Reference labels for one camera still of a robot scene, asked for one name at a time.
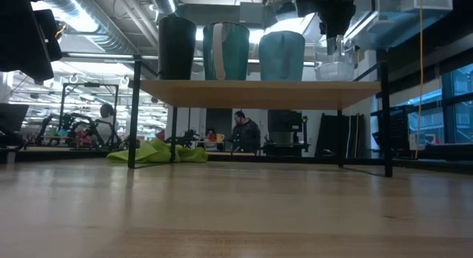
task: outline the exposed pipe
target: exposed pipe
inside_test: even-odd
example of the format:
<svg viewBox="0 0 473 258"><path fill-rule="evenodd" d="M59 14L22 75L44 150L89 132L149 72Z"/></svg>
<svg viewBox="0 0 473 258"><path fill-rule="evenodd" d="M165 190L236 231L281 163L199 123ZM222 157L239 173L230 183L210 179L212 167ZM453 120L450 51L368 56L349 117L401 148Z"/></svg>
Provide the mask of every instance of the exposed pipe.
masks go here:
<svg viewBox="0 0 473 258"><path fill-rule="evenodd" d="M118 3L122 5L122 7L125 9L125 11L128 13L130 18L132 18L133 22L138 26L140 31L145 35L146 39L151 43L151 45L157 49L157 42L153 38L153 36L149 33L149 31L141 24L140 20L138 20L138 17L135 15L133 10L130 8L130 6L125 2L125 0L117 0Z"/></svg>
<svg viewBox="0 0 473 258"><path fill-rule="evenodd" d="M69 19L92 19L98 29L98 35L88 35L90 41L96 43L107 53L138 54L138 49L117 28L110 17L93 0L44 0L51 8L61 12Z"/></svg>
<svg viewBox="0 0 473 258"><path fill-rule="evenodd" d="M175 13L179 5L178 0L151 0L156 10L165 15Z"/></svg>
<svg viewBox="0 0 473 258"><path fill-rule="evenodd" d="M151 32L151 34L154 36L154 39L156 39L156 41L158 41L159 37L158 37L158 34L157 34L156 26L154 26L148 20L148 16L143 12L143 10L138 5L136 0L126 0L126 2L130 5L130 7L132 7L136 11L136 13L138 13L138 15L141 18L141 21L145 24L145 26L148 28L148 30Z"/></svg>

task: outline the person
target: person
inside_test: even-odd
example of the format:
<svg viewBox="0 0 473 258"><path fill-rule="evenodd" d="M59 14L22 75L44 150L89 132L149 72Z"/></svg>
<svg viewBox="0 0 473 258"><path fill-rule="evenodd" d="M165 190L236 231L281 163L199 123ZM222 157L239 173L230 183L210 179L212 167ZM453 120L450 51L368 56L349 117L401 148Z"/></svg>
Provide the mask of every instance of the person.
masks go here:
<svg viewBox="0 0 473 258"><path fill-rule="evenodd" d="M217 144L212 143L214 141L217 141L217 134L215 133L214 129L207 129L207 132L205 133L205 139L204 139L204 148L207 151L216 151L217 150Z"/></svg>
<svg viewBox="0 0 473 258"><path fill-rule="evenodd" d="M108 103L104 103L101 107L101 118L98 120L108 122L113 125L113 106ZM106 143L110 136L112 136L112 128L109 124L98 123L97 124L97 133L101 136L103 143Z"/></svg>
<svg viewBox="0 0 473 258"><path fill-rule="evenodd" d="M234 151L256 153L261 137L258 125L242 111L236 112L234 117L236 126L231 136Z"/></svg>

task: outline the red object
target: red object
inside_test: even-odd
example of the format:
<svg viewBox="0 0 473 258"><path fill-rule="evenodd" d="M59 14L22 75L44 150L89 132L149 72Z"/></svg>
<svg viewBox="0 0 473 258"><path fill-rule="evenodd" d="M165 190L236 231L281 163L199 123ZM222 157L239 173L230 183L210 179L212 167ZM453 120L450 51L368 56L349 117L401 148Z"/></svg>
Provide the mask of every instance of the red object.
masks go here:
<svg viewBox="0 0 473 258"><path fill-rule="evenodd" d="M156 138L164 141L164 129L162 131L160 131L158 134L156 134Z"/></svg>

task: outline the yellow cable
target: yellow cable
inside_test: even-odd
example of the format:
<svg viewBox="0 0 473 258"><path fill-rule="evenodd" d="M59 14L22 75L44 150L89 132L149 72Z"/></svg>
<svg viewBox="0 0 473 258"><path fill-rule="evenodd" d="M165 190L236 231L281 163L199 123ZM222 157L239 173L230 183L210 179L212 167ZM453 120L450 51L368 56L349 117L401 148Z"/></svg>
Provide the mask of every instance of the yellow cable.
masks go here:
<svg viewBox="0 0 473 258"><path fill-rule="evenodd" d="M55 37L57 38L65 29L66 29L66 25L64 25L64 26L62 27L62 29L60 29L60 30L56 33Z"/></svg>
<svg viewBox="0 0 473 258"><path fill-rule="evenodd" d="M360 114L356 114L356 138L355 138L355 158L356 154L358 154L358 126L360 124Z"/></svg>
<svg viewBox="0 0 473 258"><path fill-rule="evenodd" d="M415 159L419 155L419 145L421 144L421 114L422 114L422 94L423 94L423 0L420 2L419 17L421 24L421 96L419 100L418 126L417 126L417 148L415 149Z"/></svg>

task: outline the dark jacket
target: dark jacket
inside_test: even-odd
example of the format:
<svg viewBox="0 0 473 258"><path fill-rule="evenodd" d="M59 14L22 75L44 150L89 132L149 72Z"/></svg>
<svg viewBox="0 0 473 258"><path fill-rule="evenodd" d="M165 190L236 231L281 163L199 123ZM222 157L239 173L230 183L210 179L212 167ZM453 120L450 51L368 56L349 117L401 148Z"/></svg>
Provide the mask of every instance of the dark jacket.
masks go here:
<svg viewBox="0 0 473 258"><path fill-rule="evenodd" d="M234 127L231 139L234 151L256 152L259 148L261 132L258 125L251 119L245 124L237 124Z"/></svg>

